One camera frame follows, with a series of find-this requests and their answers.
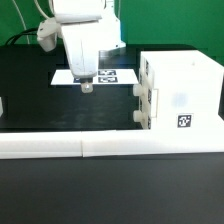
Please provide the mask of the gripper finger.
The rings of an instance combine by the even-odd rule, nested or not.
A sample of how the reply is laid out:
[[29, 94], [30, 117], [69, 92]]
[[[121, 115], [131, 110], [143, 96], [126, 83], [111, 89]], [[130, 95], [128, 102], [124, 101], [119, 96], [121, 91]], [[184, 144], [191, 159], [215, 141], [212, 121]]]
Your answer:
[[83, 93], [91, 93], [93, 91], [93, 79], [82, 79], [81, 83], [81, 90]]

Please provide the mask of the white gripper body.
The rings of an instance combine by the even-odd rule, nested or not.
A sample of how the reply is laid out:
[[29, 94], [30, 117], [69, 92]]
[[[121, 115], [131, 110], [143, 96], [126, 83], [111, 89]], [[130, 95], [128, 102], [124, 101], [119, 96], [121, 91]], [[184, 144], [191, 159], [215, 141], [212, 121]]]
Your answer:
[[99, 62], [99, 23], [65, 24], [61, 32], [73, 77], [93, 78]]

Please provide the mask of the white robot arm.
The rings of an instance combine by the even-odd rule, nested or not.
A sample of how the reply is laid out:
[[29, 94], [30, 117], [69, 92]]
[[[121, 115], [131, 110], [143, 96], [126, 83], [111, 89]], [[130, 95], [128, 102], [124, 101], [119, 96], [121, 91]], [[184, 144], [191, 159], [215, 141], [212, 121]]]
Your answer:
[[39, 24], [37, 41], [50, 52], [61, 38], [71, 74], [80, 80], [83, 93], [91, 93], [99, 59], [126, 47], [114, 0], [48, 0], [48, 4], [53, 16]]

